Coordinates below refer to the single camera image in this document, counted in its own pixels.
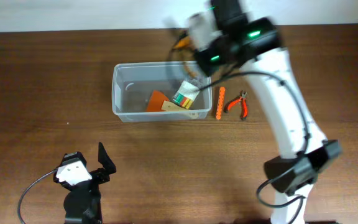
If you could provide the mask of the orange perforated bar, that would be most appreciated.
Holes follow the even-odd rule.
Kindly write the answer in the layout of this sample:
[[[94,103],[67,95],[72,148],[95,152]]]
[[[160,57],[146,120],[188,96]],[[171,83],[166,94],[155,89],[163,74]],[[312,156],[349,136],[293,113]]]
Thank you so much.
[[[220,120],[222,118],[225,92],[226,92],[226,89],[223,86],[219,87],[218,101],[217,101],[217,107],[216,107],[216,116],[215,116],[215,118],[217,120]]]

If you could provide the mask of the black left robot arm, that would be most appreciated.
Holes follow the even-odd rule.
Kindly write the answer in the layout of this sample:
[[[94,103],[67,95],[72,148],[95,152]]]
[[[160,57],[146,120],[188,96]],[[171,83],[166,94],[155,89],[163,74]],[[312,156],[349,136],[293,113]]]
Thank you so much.
[[[116,166],[103,144],[98,143],[98,162],[101,168],[88,171],[81,152],[65,154],[53,175],[53,181],[69,191],[64,199],[65,223],[101,224],[101,192],[99,186],[110,181]]]

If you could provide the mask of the orange scraper wooden handle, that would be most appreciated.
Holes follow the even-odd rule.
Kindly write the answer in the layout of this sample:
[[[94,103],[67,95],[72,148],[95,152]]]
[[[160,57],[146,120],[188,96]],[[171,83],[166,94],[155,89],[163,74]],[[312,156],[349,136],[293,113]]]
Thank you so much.
[[[184,112],[184,115],[191,119],[199,118],[198,114],[191,113],[188,109],[172,103],[162,92],[154,90],[146,107],[146,112],[162,111],[179,111]]]

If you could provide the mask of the clear box of bits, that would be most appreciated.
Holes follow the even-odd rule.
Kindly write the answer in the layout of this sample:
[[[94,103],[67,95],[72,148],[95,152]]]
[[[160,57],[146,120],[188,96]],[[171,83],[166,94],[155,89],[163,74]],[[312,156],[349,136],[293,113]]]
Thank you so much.
[[[178,91],[174,94],[172,101],[184,108],[190,109],[197,96],[199,95],[199,88],[188,81],[183,81],[178,89]]]

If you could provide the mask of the orange black long-nose pliers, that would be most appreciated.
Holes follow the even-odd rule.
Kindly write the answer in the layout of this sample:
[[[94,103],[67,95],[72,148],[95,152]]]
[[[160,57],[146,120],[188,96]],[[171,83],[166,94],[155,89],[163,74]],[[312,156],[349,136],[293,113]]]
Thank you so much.
[[[173,51],[177,54],[183,66],[183,70],[190,78],[196,78],[197,74],[187,63],[188,58],[194,53],[195,47],[187,33],[179,36],[178,40],[173,45]]]

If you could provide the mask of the clear plastic storage container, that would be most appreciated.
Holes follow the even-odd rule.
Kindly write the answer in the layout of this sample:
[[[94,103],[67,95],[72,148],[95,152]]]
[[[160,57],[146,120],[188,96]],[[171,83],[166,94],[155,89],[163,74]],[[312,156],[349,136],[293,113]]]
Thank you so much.
[[[189,111],[146,111],[153,91],[171,100],[184,80],[190,77],[178,61],[118,64],[112,77],[112,110],[125,123],[205,119],[213,107],[210,88],[196,97]]]

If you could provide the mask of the red handled cutting pliers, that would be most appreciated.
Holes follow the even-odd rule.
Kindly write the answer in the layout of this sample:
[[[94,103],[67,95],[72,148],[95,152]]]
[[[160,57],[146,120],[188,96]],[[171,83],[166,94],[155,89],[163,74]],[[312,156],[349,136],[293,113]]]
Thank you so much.
[[[234,99],[232,99],[231,101],[229,101],[228,103],[225,104],[223,111],[225,113],[228,113],[232,109],[233,106],[240,103],[241,104],[240,118],[241,118],[241,120],[246,120],[247,116],[248,116],[248,108],[247,108],[246,98],[247,98],[247,92],[241,91],[237,97],[235,97]]]

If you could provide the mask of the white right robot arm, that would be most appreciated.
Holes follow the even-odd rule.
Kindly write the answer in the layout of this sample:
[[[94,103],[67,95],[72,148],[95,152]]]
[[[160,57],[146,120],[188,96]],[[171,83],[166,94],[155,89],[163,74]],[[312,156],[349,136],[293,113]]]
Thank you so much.
[[[225,66],[222,81],[242,77],[253,89],[279,150],[264,164],[264,185],[275,190],[270,222],[303,223],[314,184],[342,147],[309,112],[278,28],[267,17],[250,20],[239,1],[211,1],[207,11],[189,18],[188,36],[205,75]]]

